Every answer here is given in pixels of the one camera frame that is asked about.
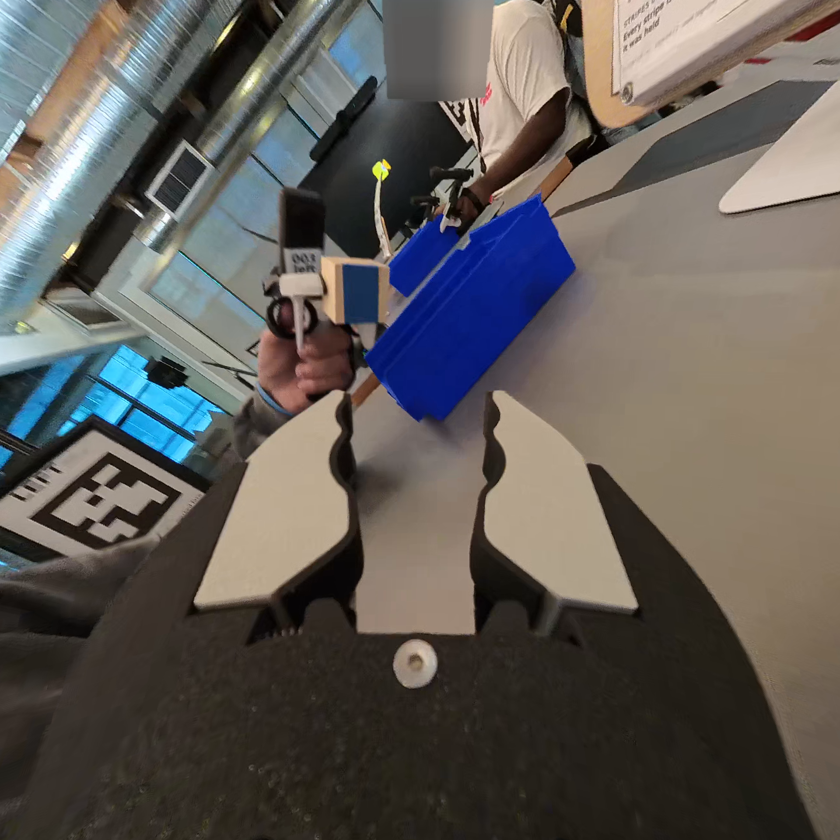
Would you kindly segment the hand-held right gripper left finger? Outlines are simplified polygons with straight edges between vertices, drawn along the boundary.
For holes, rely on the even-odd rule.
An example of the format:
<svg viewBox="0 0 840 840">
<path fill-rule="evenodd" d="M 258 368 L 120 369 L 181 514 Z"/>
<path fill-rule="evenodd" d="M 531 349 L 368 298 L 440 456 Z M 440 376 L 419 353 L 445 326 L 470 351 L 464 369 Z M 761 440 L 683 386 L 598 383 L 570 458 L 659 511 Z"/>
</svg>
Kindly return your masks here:
<svg viewBox="0 0 840 840">
<path fill-rule="evenodd" d="M 332 599 L 354 625 L 364 550 L 352 434 L 350 395 L 331 392 L 247 458 L 193 599 L 198 612 L 267 608 L 290 631 L 311 603 Z"/>
</svg>

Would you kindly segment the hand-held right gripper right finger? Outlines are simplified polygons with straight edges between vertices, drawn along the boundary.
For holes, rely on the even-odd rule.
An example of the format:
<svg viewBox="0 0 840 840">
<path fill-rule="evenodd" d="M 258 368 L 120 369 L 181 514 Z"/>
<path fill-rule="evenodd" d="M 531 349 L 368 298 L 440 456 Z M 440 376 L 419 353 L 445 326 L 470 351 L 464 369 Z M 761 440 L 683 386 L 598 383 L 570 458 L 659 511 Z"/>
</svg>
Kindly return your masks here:
<svg viewBox="0 0 840 840">
<path fill-rule="evenodd" d="M 569 610 L 639 607 L 595 483 L 562 433 L 504 391 L 486 395 L 485 485 L 469 546 L 476 626 L 515 602 L 538 635 Z"/>
</svg>

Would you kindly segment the wooden cube with blue stripe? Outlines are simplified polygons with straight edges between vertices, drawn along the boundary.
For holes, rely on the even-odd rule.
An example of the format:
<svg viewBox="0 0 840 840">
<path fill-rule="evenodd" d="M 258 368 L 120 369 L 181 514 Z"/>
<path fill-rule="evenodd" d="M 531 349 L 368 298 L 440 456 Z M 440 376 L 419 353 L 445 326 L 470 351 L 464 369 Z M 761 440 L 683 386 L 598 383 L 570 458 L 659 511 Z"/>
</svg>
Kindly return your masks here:
<svg viewBox="0 0 840 840">
<path fill-rule="evenodd" d="M 391 296 L 390 268 L 373 259 L 324 256 L 322 310 L 336 325 L 384 324 Z"/>
</svg>

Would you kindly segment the blue plastic bin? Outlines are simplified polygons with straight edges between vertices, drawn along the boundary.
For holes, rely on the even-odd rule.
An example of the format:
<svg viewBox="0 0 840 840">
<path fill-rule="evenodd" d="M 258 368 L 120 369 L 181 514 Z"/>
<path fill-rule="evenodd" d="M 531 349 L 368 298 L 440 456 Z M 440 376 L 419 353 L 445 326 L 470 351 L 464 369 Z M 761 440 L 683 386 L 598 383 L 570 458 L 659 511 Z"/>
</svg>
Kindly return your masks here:
<svg viewBox="0 0 840 840">
<path fill-rule="evenodd" d="M 574 271 L 536 193 L 473 228 L 366 360 L 408 416 L 443 421 Z"/>
<path fill-rule="evenodd" d="M 468 237 L 457 226 L 441 228 L 441 217 L 425 222 L 415 234 L 402 243 L 388 264 L 393 289 L 405 299 L 425 282 Z"/>
</svg>

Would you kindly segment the grey desk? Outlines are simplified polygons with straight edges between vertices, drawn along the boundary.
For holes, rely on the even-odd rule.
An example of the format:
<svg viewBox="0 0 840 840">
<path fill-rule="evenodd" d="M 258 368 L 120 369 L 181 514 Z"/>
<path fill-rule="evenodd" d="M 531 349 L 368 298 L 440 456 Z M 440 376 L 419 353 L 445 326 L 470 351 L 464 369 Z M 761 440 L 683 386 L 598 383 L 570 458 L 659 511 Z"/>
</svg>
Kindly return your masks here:
<svg viewBox="0 0 840 840">
<path fill-rule="evenodd" d="M 484 394 L 557 427 L 706 583 L 764 678 L 817 832 L 838 838 L 838 196 L 723 195 L 832 85 L 740 79 L 572 172 L 576 271 L 442 424 L 355 416 L 360 629 L 471 629 Z"/>
</svg>

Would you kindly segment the person's left hand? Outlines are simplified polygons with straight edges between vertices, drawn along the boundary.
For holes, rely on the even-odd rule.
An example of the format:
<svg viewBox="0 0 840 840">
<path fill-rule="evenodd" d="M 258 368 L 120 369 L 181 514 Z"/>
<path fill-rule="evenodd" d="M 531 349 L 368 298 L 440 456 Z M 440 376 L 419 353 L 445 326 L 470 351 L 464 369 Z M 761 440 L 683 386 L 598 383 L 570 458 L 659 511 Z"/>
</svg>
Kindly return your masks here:
<svg viewBox="0 0 840 840">
<path fill-rule="evenodd" d="M 305 335 L 301 348 L 265 329 L 260 336 L 257 381 L 298 415 L 321 396 L 347 391 L 355 377 L 350 334 L 331 321 Z"/>
</svg>

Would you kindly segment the white paper strip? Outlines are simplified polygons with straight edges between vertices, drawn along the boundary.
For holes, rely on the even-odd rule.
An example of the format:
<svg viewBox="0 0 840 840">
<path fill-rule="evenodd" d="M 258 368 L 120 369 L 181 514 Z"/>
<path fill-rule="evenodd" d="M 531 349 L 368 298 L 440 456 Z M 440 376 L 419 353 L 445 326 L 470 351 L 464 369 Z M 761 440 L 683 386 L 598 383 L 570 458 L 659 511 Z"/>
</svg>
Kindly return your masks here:
<svg viewBox="0 0 840 840">
<path fill-rule="evenodd" d="M 384 215 L 382 213 L 382 185 L 383 179 L 378 176 L 374 188 L 373 216 L 374 229 L 376 232 L 377 239 L 379 241 L 380 252 L 384 262 L 387 264 L 393 258 L 393 251 L 391 244 L 392 238 L 389 235 Z"/>
</svg>

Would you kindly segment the blue wristband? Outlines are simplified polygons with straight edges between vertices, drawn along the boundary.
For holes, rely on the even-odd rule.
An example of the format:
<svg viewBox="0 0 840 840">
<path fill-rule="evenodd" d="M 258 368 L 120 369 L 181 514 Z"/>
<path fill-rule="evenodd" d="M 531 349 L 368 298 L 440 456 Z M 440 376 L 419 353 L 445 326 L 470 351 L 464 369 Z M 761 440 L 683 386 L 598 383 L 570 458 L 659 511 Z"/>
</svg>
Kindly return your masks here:
<svg viewBox="0 0 840 840">
<path fill-rule="evenodd" d="M 257 384 L 255 385 L 255 397 L 254 397 L 255 404 L 257 403 L 258 400 L 260 400 L 262 403 L 264 403 L 265 406 L 267 406 L 267 409 L 269 409 L 271 412 L 273 412 L 276 415 L 279 415 L 279 416 L 282 416 L 282 417 L 285 417 L 285 418 L 291 418 L 291 417 L 295 416 L 295 412 L 290 412 L 284 406 L 279 404 L 274 399 L 274 397 L 271 394 L 269 394 L 266 391 L 266 389 L 262 386 L 262 384 L 260 384 L 259 382 L 257 382 Z"/>
</svg>

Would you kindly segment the white air vent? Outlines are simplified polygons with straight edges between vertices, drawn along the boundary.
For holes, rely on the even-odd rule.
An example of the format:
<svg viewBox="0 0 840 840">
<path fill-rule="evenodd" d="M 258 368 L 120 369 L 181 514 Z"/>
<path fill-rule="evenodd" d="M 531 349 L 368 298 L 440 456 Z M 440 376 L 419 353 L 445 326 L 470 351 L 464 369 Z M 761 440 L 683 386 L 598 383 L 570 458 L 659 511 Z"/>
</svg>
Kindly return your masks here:
<svg viewBox="0 0 840 840">
<path fill-rule="evenodd" d="M 203 154 L 181 140 L 144 196 L 164 214 L 179 221 L 214 172 L 215 167 Z"/>
</svg>

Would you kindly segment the large black screen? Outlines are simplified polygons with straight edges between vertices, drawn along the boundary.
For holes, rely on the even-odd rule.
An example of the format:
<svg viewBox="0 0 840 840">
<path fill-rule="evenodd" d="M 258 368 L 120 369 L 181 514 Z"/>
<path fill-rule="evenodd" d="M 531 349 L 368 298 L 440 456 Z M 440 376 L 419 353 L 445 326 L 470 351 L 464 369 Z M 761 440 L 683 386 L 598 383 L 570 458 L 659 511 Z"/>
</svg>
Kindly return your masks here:
<svg viewBox="0 0 840 840">
<path fill-rule="evenodd" d="M 437 102 L 389 99 L 381 84 L 348 134 L 314 164 L 300 187 L 322 197 L 325 232 L 340 251 L 373 258 L 380 252 L 373 164 L 385 159 L 392 166 L 383 181 L 381 208 L 389 235 L 395 235 L 406 223 L 421 220 L 422 209 L 411 200 L 433 192 L 430 169 L 453 169 L 471 152 Z"/>
</svg>

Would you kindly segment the black and white tag poster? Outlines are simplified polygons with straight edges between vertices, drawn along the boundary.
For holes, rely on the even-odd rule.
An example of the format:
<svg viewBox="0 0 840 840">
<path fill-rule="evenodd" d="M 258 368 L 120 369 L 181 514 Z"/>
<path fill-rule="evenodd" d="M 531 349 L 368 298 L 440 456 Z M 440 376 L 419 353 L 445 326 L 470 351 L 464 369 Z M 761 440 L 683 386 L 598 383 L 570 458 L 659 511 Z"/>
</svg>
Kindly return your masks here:
<svg viewBox="0 0 840 840">
<path fill-rule="evenodd" d="M 2 565 L 170 531 L 212 483 L 97 417 L 22 457 L 1 489 Z"/>
<path fill-rule="evenodd" d="M 482 158 L 481 143 L 482 135 L 479 126 L 478 101 L 477 100 L 456 100 L 438 101 L 438 106 L 443 110 L 444 115 L 453 124 L 461 138 L 471 146 L 472 158 L 470 159 L 473 172 L 476 176 L 483 175 L 487 169 Z"/>
</svg>

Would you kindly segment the printed instruction sheet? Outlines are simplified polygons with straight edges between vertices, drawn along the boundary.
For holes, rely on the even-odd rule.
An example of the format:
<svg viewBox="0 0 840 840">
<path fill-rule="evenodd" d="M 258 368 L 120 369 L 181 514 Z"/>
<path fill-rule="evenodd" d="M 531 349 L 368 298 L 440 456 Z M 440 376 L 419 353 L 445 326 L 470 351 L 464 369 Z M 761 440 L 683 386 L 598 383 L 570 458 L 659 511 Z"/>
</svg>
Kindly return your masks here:
<svg viewBox="0 0 840 840">
<path fill-rule="evenodd" d="M 614 6 L 615 93 L 623 104 L 642 104 L 678 70 L 731 39 L 758 32 L 795 2 L 622 1 Z"/>
</svg>

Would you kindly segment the smooth silver ventilation duct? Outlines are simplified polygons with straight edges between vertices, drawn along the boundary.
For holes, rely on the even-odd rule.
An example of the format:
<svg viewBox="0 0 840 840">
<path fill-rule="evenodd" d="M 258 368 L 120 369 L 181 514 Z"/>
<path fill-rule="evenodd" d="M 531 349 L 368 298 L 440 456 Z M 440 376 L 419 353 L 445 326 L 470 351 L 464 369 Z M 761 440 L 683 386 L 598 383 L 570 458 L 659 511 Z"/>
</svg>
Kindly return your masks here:
<svg viewBox="0 0 840 840">
<path fill-rule="evenodd" d="M 363 7 L 382 19 L 380 2 L 297 2 L 204 129 L 190 145 L 207 163 L 206 179 L 182 215 L 157 210 L 133 237 L 156 255 L 141 287 L 151 295 L 180 257 L 225 287 L 251 253 L 277 238 L 279 189 L 287 182 L 257 149 L 284 113 L 316 136 L 306 114 L 326 129 L 330 102 L 356 91 L 330 49 Z"/>
</svg>

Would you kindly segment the ribbed silver ventilation duct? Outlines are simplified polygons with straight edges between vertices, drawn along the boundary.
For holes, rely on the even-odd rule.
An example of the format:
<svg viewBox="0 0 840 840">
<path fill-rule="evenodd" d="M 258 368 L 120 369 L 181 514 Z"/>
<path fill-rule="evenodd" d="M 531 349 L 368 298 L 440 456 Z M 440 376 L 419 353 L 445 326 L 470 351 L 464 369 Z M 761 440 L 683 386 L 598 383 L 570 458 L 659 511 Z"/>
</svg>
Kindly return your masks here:
<svg viewBox="0 0 840 840">
<path fill-rule="evenodd" d="M 239 2 L 137 2 L 2 199 L 2 330 L 25 320 Z"/>
</svg>

